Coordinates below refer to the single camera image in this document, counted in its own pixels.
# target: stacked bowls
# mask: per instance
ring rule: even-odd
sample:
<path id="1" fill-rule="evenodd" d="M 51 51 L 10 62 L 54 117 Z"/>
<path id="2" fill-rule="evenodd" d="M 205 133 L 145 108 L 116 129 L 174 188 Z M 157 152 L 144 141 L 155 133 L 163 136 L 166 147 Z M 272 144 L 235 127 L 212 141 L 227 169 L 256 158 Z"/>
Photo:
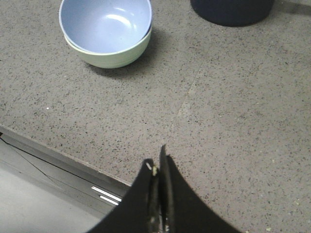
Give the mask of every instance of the stacked bowls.
<path id="1" fill-rule="evenodd" d="M 81 59 L 102 68 L 135 61 L 151 35 L 149 0 L 62 0 L 59 23 Z"/>

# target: speckled countertop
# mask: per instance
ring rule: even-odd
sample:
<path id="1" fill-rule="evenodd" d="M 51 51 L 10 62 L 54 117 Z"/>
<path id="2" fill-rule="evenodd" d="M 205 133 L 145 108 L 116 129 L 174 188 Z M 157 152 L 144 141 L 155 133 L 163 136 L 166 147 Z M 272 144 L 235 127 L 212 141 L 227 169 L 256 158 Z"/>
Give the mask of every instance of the speckled countertop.
<path id="1" fill-rule="evenodd" d="M 129 66 L 81 61 L 60 0 L 1 0 L 0 129 L 132 182 L 161 144 L 243 232 L 311 229 L 311 3 L 264 21 L 209 23 L 188 0 L 152 0 L 153 32 Z"/>

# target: bowl rim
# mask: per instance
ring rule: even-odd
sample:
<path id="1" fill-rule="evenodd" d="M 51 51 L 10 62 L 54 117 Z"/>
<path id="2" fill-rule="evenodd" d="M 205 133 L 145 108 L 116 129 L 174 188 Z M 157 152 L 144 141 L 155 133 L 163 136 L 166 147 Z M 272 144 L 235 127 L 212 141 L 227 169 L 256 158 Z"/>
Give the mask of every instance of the bowl rim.
<path id="1" fill-rule="evenodd" d="M 67 35 L 65 29 L 64 29 L 64 26 L 63 26 L 63 23 L 62 23 L 62 16 L 61 16 L 61 11 L 62 11 L 62 8 L 63 8 L 63 4 L 64 2 L 67 1 L 67 0 L 62 0 L 61 4 L 60 4 L 60 7 L 59 7 L 59 11 L 58 11 L 58 20 L 59 20 L 59 25 L 62 29 L 62 32 L 66 38 L 66 40 L 70 41 L 70 43 L 72 45 L 74 45 L 77 49 L 83 51 L 84 53 L 91 53 L 91 54 L 101 54 L 101 55 L 104 55 L 104 54 L 116 54 L 116 53 L 120 53 L 120 52 L 124 52 L 124 51 L 127 51 L 127 50 L 130 50 L 131 48 L 135 47 L 139 42 L 141 42 L 145 37 L 146 35 L 149 33 L 149 31 L 151 30 L 151 24 L 152 24 L 152 6 L 151 6 L 151 2 L 150 0 L 145 0 L 147 1 L 148 3 L 148 6 L 149 6 L 149 20 L 148 20 L 148 30 L 145 32 L 144 36 L 136 43 L 134 44 L 133 46 L 131 46 L 130 48 L 127 48 L 127 49 L 124 49 L 124 50 L 120 50 L 120 51 L 116 51 L 116 52 L 92 52 L 92 51 L 89 51 L 89 50 L 85 50 L 84 48 L 82 48 L 81 46 L 77 45 L 76 43 L 73 42 L 73 40 L 71 40 L 71 38 Z"/>
<path id="2" fill-rule="evenodd" d="M 118 51 L 118 52 L 105 52 L 105 53 L 89 52 L 89 51 L 82 50 L 82 49 L 76 47 L 74 44 L 72 44 L 69 41 L 68 37 L 66 37 L 66 35 L 64 35 L 64 37 L 65 37 L 66 42 L 69 44 L 69 46 L 72 47 L 73 49 L 75 49 L 78 52 L 81 52 L 81 53 L 84 53 L 84 54 L 87 54 L 87 55 L 94 55 L 94 56 L 109 56 L 109 55 L 121 54 L 121 53 L 127 52 L 129 50 L 132 50 L 133 48 L 135 48 L 138 45 L 140 45 L 141 43 L 143 43 L 149 37 L 149 35 L 151 34 L 151 31 L 152 31 L 152 27 L 150 26 L 147 34 L 140 41 L 138 41 L 135 45 L 133 45 L 133 46 L 131 46 L 131 47 L 125 49 L 125 50 L 121 50 L 121 51 Z"/>

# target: dark container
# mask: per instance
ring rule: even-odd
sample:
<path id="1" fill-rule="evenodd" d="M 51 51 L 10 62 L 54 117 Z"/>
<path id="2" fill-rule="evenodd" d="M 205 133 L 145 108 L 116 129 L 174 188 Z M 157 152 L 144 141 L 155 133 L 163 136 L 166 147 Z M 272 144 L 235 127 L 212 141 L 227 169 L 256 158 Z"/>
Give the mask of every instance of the dark container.
<path id="1" fill-rule="evenodd" d="M 190 0 L 202 18 L 223 26 L 244 26 L 266 18 L 274 0 Z"/>

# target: light blue bowl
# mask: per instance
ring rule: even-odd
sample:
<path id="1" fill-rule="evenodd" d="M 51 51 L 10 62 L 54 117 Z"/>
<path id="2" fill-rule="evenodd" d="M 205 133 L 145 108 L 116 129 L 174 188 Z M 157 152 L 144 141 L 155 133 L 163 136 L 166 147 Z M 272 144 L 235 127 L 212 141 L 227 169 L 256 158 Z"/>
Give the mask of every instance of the light blue bowl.
<path id="1" fill-rule="evenodd" d="M 152 20 L 149 0 L 63 0 L 59 23 L 76 47 L 114 53 L 137 44 Z"/>

